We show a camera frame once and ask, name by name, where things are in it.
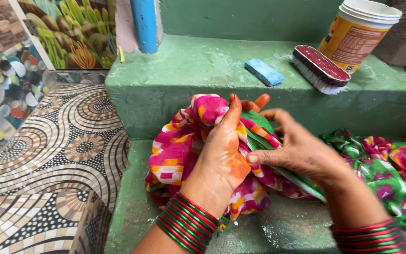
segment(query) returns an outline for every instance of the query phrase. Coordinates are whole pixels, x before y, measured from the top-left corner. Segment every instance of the fingernail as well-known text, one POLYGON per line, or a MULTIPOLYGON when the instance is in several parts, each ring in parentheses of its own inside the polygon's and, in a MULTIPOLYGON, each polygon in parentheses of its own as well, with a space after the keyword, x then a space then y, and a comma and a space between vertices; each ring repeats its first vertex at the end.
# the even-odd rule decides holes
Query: fingernail
POLYGON ((255 164, 258 161, 258 156, 256 155, 249 155, 247 156, 247 161, 251 164, 255 164))

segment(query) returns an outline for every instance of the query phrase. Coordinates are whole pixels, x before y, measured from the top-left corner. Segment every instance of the blue pipe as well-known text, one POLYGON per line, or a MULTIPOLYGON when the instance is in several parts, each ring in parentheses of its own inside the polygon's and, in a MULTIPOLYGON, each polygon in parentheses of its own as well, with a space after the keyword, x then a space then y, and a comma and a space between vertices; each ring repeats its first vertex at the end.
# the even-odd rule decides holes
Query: blue pipe
POLYGON ((131 0, 136 38, 143 53, 156 53, 156 13, 154 0, 131 0))

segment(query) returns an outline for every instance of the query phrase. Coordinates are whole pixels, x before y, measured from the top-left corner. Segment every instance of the scrub brush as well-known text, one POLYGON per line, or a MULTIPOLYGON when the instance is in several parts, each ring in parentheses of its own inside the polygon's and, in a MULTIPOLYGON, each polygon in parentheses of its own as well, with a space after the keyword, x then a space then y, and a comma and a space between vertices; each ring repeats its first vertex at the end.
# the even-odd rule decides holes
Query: scrub brush
POLYGON ((350 74, 315 48, 299 45, 292 54, 292 63, 322 93, 336 95, 346 89, 350 74))

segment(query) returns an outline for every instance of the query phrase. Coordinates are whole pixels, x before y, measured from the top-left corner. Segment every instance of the woman's right hand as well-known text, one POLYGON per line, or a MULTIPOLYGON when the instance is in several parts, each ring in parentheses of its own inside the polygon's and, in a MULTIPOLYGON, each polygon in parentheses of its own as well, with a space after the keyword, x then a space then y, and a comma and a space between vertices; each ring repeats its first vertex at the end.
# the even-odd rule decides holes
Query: woman's right hand
POLYGON ((275 131, 283 137, 283 147, 253 151, 247 155, 249 163, 281 166, 307 175, 322 187, 340 183, 345 177, 355 177, 353 170, 334 149, 303 128, 287 111, 278 108, 260 114, 280 125, 275 131))

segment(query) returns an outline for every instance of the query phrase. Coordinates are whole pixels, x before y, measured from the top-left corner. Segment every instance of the hand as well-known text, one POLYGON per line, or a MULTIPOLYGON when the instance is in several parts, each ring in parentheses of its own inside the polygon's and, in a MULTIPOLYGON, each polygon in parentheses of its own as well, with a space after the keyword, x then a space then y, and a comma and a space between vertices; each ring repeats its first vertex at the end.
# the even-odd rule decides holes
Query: hand
POLYGON ((268 94, 262 94, 256 99, 255 102, 251 102, 249 100, 242 100, 240 101, 242 103, 242 108, 245 110, 252 110, 256 113, 261 111, 261 109, 266 106, 266 104, 269 102, 270 96, 268 94))
POLYGON ((335 150, 296 123, 287 111, 271 109, 260 114, 280 125, 275 131, 279 137, 283 137, 283 147, 278 150, 253 151, 247 155, 249 163, 281 166, 307 175, 322 187, 339 183, 346 174, 348 177, 354 176, 335 150))
POLYGON ((192 173, 180 190, 203 209, 220 217, 236 189, 250 172, 250 165, 239 153, 239 124, 242 105, 230 95, 230 109, 221 123, 209 133, 192 173))

